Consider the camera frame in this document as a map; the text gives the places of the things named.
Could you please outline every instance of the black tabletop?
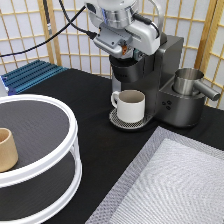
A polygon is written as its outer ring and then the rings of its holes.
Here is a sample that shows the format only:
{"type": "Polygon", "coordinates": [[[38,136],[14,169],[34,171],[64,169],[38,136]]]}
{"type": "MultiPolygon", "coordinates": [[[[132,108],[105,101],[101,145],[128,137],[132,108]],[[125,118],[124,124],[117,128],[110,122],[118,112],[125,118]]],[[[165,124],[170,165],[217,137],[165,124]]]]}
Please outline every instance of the black tabletop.
{"type": "Polygon", "coordinates": [[[152,121],[136,133],[109,122],[111,80],[78,70],[64,71],[24,92],[61,100],[78,121],[83,164],[80,187],[70,203],[47,224],[85,223],[158,126],[224,150],[224,111],[205,107],[200,123],[177,129],[152,121]]]}

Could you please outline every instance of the stainless steel milk frother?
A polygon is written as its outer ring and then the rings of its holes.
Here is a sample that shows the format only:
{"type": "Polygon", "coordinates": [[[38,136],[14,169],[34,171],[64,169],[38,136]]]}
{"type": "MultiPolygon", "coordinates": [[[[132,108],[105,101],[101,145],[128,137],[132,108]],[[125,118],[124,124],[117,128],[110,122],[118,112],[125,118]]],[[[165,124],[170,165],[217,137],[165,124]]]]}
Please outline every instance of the stainless steel milk frother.
{"type": "Polygon", "coordinates": [[[178,69],[175,74],[173,88],[177,93],[192,96],[195,94],[195,90],[198,90],[212,101],[217,101],[220,98],[220,93],[202,82],[204,74],[200,70],[183,68],[178,69]]]}

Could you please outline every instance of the tan cup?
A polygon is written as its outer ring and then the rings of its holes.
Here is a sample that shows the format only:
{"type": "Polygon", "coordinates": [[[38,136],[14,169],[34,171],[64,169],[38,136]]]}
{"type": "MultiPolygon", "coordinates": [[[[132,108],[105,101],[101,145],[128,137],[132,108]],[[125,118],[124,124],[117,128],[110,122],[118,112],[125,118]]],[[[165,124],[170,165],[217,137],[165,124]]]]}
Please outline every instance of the tan cup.
{"type": "Polygon", "coordinates": [[[0,128],[0,172],[11,169],[18,161],[18,153],[12,132],[0,128]]]}

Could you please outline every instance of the gray mesh mat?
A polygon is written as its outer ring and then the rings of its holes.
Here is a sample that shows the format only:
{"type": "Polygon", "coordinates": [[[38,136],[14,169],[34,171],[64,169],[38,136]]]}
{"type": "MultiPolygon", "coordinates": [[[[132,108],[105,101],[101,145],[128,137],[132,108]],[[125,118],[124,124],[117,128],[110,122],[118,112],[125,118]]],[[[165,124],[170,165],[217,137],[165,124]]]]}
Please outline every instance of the gray mesh mat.
{"type": "Polygon", "coordinates": [[[65,193],[74,175],[75,161],[68,153],[41,175],[0,188],[0,222],[25,218],[47,208],[65,193]]]}
{"type": "Polygon", "coordinates": [[[86,224],[109,223],[109,220],[121,204],[124,197],[127,195],[143,169],[149,163],[162,141],[166,138],[224,160],[224,153],[222,151],[159,127],[133,162],[128,166],[86,224]]]}
{"type": "Polygon", "coordinates": [[[165,139],[110,224],[223,223],[224,162],[165,139]]]}
{"type": "Polygon", "coordinates": [[[60,108],[39,101],[15,101],[0,106],[0,128],[12,131],[19,169],[48,155],[69,131],[68,116],[60,108]]]}

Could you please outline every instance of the mug handle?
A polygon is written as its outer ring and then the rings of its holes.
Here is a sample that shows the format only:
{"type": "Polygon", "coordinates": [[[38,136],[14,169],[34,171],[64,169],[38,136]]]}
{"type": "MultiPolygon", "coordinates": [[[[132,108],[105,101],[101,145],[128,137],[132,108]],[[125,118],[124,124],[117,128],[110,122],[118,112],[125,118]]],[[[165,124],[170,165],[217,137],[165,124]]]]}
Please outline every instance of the mug handle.
{"type": "Polygon", "coordinates": [[[117,108],[117,104],[116,104],[116,102],[115,102],[115,99],[118,100],[119,94],[120,94],[120,93],[119,93],[118,91],[115,91],[115,92],[113,92],[112,95],[111,95],[111,103],[112,103],[112,105],[113,105],[115,108],[117,108]]]}

